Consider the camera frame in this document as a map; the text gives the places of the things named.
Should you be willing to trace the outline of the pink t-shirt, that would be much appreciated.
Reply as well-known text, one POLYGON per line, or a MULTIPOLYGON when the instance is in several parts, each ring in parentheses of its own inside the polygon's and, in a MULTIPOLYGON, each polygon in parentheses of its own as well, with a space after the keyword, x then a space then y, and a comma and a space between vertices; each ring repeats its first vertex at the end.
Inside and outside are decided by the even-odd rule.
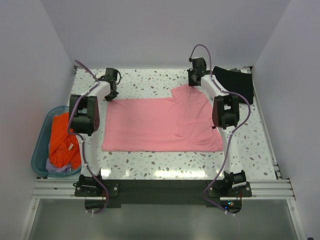
POLYGON ((222 138, 214 128, 207 96, 187 84, 170 92, 170 97, 109 102, 102 151, 222 151, 222 138))

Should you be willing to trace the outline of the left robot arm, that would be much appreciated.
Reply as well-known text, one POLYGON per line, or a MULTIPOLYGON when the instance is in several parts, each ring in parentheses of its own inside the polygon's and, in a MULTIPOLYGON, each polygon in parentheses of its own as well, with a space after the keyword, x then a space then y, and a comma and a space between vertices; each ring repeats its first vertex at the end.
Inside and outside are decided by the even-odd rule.
POLYGON ((79 145, 80 173, 85 177, 97 178, 101 173, 97 159, 96 135, 100 127, 99 103, 112 101, 118 96, 117 86, 122 76, 115 68, 106 68, 100 77, 82 94, 69 98, 69 120, 67 131, 76 137, 79 145))

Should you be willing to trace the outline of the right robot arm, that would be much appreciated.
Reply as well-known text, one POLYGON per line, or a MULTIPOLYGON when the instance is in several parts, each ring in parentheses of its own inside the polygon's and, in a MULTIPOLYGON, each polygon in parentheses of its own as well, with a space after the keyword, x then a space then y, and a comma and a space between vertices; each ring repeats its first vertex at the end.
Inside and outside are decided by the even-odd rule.
POLYGON ((241 164, 236 128, 240 120, 239 96, 228 92, 214 75, 207 70, 204 58, 189 58, 191 68, 188 72, 190 86, 203 87, 213 99, 212 121, 217 128, 223 144, 224 161, 219 173, 223 179, 216 179, 211 187, 216 193, 235 196, 247 183, 241 164))

